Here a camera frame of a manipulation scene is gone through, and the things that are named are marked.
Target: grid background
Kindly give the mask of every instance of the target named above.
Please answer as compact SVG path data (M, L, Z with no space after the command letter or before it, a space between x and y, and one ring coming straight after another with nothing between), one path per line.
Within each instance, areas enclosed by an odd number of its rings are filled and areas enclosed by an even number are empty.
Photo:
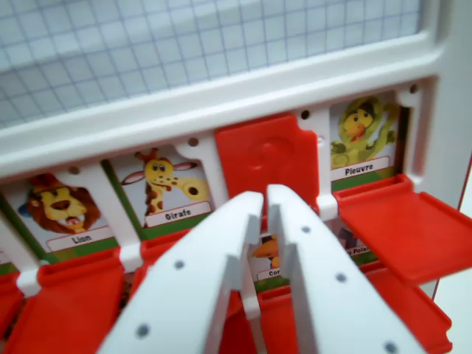
M0 0L0 128L415 34L420 0Z

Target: giraffe illustration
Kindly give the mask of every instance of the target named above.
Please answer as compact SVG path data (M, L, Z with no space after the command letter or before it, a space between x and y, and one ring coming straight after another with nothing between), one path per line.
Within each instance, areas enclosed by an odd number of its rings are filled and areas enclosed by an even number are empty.
M144 162L143 171L136 171L123 179L122 185L132 184L146 178L146 214L159 214L164 210L164 194L179 188L187 198L193 201L204 201L209 196L208 183L200 178L176 177L174 171L191 170L197 167L195 162L173 164L165 157L158 157L158 149L149 154L135 153L135 157Z

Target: cartoon lion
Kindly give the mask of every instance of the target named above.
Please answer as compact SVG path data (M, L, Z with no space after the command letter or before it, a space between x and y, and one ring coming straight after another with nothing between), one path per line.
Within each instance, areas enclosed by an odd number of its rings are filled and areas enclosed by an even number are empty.
M51 173L29 180L33 186L21 214L31 216L43 229L61 234L84 232L100 218L100 211L89 192L82 187L69 187Z

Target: white plastic frame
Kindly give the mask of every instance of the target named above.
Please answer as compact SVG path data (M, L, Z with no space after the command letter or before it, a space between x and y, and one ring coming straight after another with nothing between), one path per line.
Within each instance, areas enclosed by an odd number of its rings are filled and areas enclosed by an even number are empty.
M323 112L334 102L420 83L423 90L416 98L420 102L414 105L421 109L414 112L416 126L409 127L405 170L417 191L426 191L456 207L472 150L468 104L472 1L423 3L422 28L416 35L0 131L0 183L51 167L97 163L102 158L170 141L183 144L194 135L204 141L220 126L281 111L297 112L313 106L316 117L325 117ZM401 102L409 100L403 94L399 96ZM325 128L320 122L315 130L323 137ZM333 218L337 208L325 174L330 167L323 144L328 141L319 143L323 165L317 202L325 220ZM207 176L209 170L220 168L214 159L215 154L211 162L202 160ZM223 184L222 179L220 186L212 186L215 205L227 198ZM112 229L119 227L113 220L108 223ZM4 251L10 259L16 258L15 250Z

